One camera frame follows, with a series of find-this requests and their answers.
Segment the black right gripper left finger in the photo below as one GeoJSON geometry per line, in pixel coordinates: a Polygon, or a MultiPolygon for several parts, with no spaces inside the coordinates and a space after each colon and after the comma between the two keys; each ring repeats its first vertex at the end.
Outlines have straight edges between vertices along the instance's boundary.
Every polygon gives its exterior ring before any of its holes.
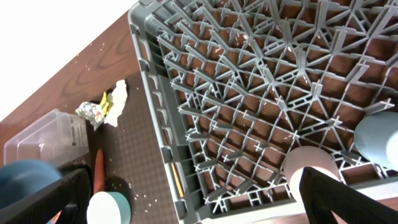
{"type": "Polygon", "coordinates": [[[91,169],[67,167],[65,175],[38,192],[1,210],[1,223],[86,223],[91,197],[91,169]]]}

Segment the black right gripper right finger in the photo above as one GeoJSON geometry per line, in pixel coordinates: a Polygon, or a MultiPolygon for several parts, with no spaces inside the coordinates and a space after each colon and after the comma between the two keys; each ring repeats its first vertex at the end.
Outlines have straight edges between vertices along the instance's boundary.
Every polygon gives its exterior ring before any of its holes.
{"type": "Polygon", "coordinates": [[[397,223],[397,211],[363,195],[326,174],[305,167],[299,190],[310,223],[397,223]]]}

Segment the large dark blue bowl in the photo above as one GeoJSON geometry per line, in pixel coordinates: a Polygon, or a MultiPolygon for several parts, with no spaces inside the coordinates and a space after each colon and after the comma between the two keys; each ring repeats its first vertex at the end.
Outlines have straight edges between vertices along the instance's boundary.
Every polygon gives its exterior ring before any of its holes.
{"type": "Polygon", "coordinates": [[[1,209],[61,178],[58,169],[41,160],[20,160],[1,167],[1,209]]]}

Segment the small light blue cup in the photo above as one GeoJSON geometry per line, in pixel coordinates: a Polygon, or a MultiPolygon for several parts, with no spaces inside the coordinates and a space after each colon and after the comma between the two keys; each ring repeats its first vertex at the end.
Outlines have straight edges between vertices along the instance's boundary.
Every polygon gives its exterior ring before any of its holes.
{"type": "Polygon", "coordinates": [[[397,113],[378,112],[365,117],[354,130],[354,144],[367,160],[397,170],[397,113]]]}

